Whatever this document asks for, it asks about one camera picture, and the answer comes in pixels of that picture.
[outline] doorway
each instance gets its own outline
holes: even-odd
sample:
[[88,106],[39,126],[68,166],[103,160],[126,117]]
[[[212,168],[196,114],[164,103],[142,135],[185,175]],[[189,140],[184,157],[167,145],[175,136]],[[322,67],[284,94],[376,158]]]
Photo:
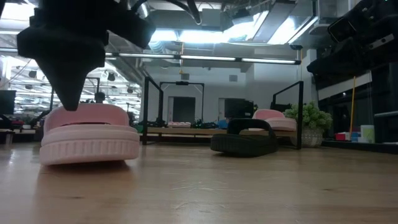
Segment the doorway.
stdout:
[[195,97],[173,97],[173,121],[195,122]]

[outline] potted plant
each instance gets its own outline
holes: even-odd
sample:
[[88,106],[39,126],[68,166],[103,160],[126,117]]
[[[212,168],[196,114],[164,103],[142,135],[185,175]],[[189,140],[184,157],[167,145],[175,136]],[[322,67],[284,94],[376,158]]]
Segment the potted plant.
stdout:
[[[299,119],[299,106],[292,105],[291,109],[284,112],[286,118]],[[330,113],[320,111],[314,101],[307,105],[303,105],[303,131],[302,131],[302,146],[303,147],[318,147],[323,141],[323,132],[331,128],[332,118]],[[296,145],[297,139],[290,138],[292,143]]]
[[33,120],[32,117],[30,117],[29,115],[22,117],[22,121],[24,122],[24,124],[22,125],[23,129],[31,129],[32,127],[30,126],[30,122]]

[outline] wall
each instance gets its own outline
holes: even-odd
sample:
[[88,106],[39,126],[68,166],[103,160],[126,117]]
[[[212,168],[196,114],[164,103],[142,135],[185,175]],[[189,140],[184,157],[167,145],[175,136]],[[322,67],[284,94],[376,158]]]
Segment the wall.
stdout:
[[[301,65],[253,64],[246,73],[246,98],[254,101],[259,108],[268,109],[271,106],[274,93],[298,82],[304,81],[303,102],[318,102],[312,74],[307,66],[316,59],[316,51],[308,50]],[[299,86],[295,86],[277,95],[278,104],[296,104],[299,102]]]
[[[159,84],[160,82],[181,81],[179,68],[162,69],[159,67],[149,67],[147,68],[147,70],[157,84]],[[183,72],[190,74],[189,82],[205,84],[205,106],[203,110],[203,119],[205,122],[216,121],[218,119],[219,98],[245,98],[244,86],[246,83],[246,74],[241,73],[240,69],[212,68],[211,70],[208,70],[207,68],[184,68]],[[238,82],[229,82],[229,75],[237,75]],[[169,97],[171,96],[195,97],[195,117],[201,118],[201,85],[197,85],[197,88],[198,89],[196,89],[193,85],[176,86],[173,84],[163,84],[162,89],[164,90],[164,120],[167,119]],[[154,121],[157,117],[158,102],[159,92],[155,87],[150,84],[148,112],[149,121]]]
[[[253,64],[246,73],[237,68],[184,68],[184,73],[190,74],[189,82],[205,84],[205,108],[203,118],[206,122],[218,119],[219,98],[245,98],[252,100],[259,108],[270,108],[274,93],[290,86],[299,80],[304,81],[304,103],[312,100],[317,102],[317,91],[312,83],[312,74],[307,72],[307,65],[315,59],[316,52],[309,50],[301,65]],[[176,82],[181,80],[179,68],[148,67],[147,71],[157,82]],[[229,82],[229,75],[237,75],[238,82]],[[195,97],[195,116],[201,118],[201,86],[163,85],[164,111],[167,119],[169,97]],[[299,102],[299,86],[295,86],[277,96],[279,104],[296,104]],[[149,121],[154,121],[158,113],[159,92],[150,85],[149,90]]]
[[[254,64],[247,72],[246,98],[252,100],[262,109],[269,109],[274,93],[297,82],[297,66]],[[290,89],[277,96],[277,103],[297,103],[292,98],[296,89]]]

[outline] white flower pot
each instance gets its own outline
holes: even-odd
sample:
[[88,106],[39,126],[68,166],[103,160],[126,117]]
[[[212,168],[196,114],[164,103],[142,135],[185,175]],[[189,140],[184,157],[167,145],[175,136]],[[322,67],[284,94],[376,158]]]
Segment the white flower pot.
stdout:
[[[292,144],[297,145],[297,138],[290,137]],[[319,147],[323,141],[323,129],[304,127],[301,137],[302,147]]]

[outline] person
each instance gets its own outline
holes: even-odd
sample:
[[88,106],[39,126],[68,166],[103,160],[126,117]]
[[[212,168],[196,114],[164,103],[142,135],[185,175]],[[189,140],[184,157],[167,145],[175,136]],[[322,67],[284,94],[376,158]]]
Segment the person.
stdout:
[[225,118],[218,121],[218,128],[220,129],[228,129],[228,123],[231,121],[231,118]]
[[97,92],[94,95],[95,103],[103,103],[105,100],[105,93]]

